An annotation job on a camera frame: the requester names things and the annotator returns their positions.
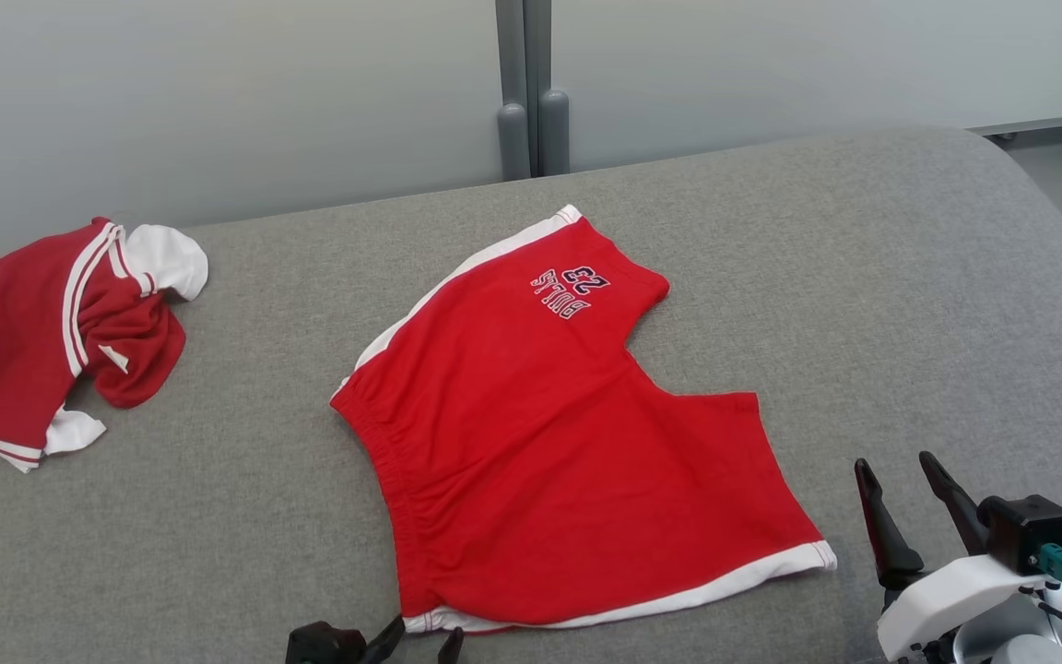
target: gray cushion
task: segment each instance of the gray cushion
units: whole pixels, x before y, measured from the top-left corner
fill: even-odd
[[[195,227],[211,282],[176,309],[188,345],[165,387],[131,411],[82,388],[71,405],[105,437],[27,476],[0,459],[0,661],[280,661],[304,623],[383,627],[399,608],[387,509],[329,395],[459,261],[564,203],[673,286],[631,343],[663,388],[758,391],[840,567],[661,617],[478,635],[468,661],[879,661],[855,458],[933,567],[961,545],[920,449],[975,499],[1062,505],[1062,218],[965,132]],[[406,661],[440,642],[410,640]]]

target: white sleeve cuff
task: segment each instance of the white sleeve cuff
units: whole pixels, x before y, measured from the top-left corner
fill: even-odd
[[[44,454],[59,454],[64,450],[84,449],[97,440],[101,433],[105,432],[105,425],[101,420],[95,420],[87,413],[79,410],[55,411],[52,423],[47,425],[47,445],[44,445]]]
[[[207,255],[195,240],[167,226],[139,226],[123,245],[130,273],[153,282],[152,290],[173,289],[193,300],[207,283]]]
[[[0,441],[0,457],[24,474],[38,467],[38,458],[41,454],[41,450],[29,446]]]

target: white robot part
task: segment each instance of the white robot part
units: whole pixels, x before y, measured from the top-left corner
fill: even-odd
[[[995,632],[1007,624],[1014,634],[1035,634],[1059,644],[1062,622],[1050,622],[1035,601],[1020,594],[1020,588],[1042,590],[1045,602],[1062,611],[1062,584],[1046,588],[1048,581],[1054,579],[1021,577],[990,556],[957,559],[909,585],[889,606],[877,624],[879,646],[895,661],[911,656],[913,644],[920,648],[961,626],[955,643],[961,664],[965,654],[975,657],[989,648],[990,656],[1006,643]]]
[[[1022,634],[994,651],[994,664],[1062,664],[1062,647],[1035,634]]]

